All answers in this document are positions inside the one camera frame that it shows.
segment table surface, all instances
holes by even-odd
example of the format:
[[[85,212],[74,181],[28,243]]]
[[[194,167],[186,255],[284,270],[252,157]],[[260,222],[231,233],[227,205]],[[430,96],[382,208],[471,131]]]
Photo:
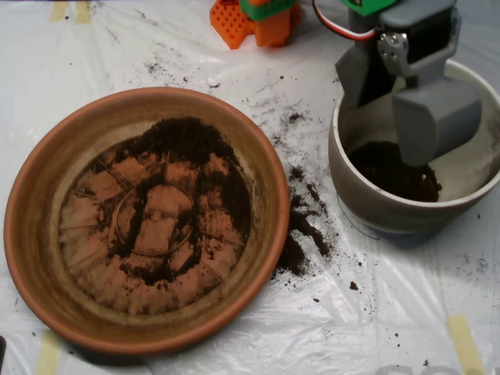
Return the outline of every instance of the table surface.
[[[456,59],[500,91],[500,3],[458,3],[463,25]],[[340,2],[320,4],[345,22]],[[32,148],[74,110],[131,88],[190,88],[252,118],[274,141],[287,173],[304,168],[304,180],[293,180],[291,188],[320,212],[309,222],[333,251],[323,257],[310,237],[295,232],[309,259],[304,277],[278,275],[218,334],[140,363],[113,362],[51,341],[16,291],[2,253],[0,334],[8,342],[2,375],[350,375],[389,373],[386,366],[417,374],[444,366],[444,373],[458,373],[447,320],[459,314],[469,322],[487,373],[500,368],[500,190],[432,235],[379,238],[344,214],[328,169],[327,137],[341,93],[334,64],[350,43],[320,25],[308,2],[286,48],[258,49],[249,37],[237,51],[211,28],[210,0],[92,1],[90,23],[77,22],[82,5],[75,2],[67,19],[56,20],[60,6],[0,2],[2,209]],[[316,186],[326,212],[308,184]],[[349,288],[352,281],[358,291]]]

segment green 3d printed part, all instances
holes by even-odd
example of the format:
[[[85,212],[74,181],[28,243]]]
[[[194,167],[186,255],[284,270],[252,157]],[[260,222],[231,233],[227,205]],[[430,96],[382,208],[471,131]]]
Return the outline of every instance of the green 3d printed part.
[[[255,6],[248,0],[240,0],[240,7],[252,20],[262,21],[276,13],[290,9],[295,2],[296,0],[271,0],[264,5]]]
[[[368,16],[369,14],[379,12],[398,0],[341,0],[350,9],[361,14],[362,16]]]

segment gray robot arm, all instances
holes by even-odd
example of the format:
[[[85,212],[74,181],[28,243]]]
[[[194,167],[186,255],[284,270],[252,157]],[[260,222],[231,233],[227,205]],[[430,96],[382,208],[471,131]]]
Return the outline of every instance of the gray robot arm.
[[[445,76],[459,39],[455,5],[456,0],[400,0],[369,16],[349,13],[353,32],[374,29],[377,35],[356,41],[337,63],[345,104],[365,105],[403,78],[405,88],[391,95],[402,160],[411,166],[467,143],[479,127],[479,92]]]

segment white wire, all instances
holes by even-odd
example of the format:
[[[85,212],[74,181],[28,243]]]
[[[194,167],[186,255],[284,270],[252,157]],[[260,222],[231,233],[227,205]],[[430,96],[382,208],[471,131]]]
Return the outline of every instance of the white wire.
[[[326,24],[327,27],[333,29],[333,31],[340,32],[342,34],[345,34],[347,38],[353,38],[353,39],[367,39],[375,35],[376,31],[375,29],[372,29],[370,31],[367,31],[366,33],[355,33],[354,31],[351,31],[349,29],[346,29],[345,27],[342,27],[335,22],[329,20],[328,18],[325,17],[325,15],[321,12],[321,10],[318,8],[316,5],[316,0],[312,0],[312,7],[314,10],[316,10],[318,17],[320,20]]]

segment tape strip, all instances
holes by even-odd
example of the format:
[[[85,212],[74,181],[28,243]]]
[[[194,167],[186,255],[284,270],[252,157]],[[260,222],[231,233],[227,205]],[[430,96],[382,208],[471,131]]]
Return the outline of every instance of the tape strip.
[[[470,333],[467,318],[464,315],[453,316],[448,320],[448,328],[455,344],[462,371],[465,375],[486,375],[483,363]]]
[[[64,18],[66,10],[68,9],[69,2],[54,2],[52,14],[50,15],[50,22],[57,22]]]
[[[77,11],[76,23],[84,24],[91,22],[91,2],[75,2],[75,10]]]
[[[42,334],[37,375],[56,374],[60,348],[59,338],[51,330],[47,330]]]

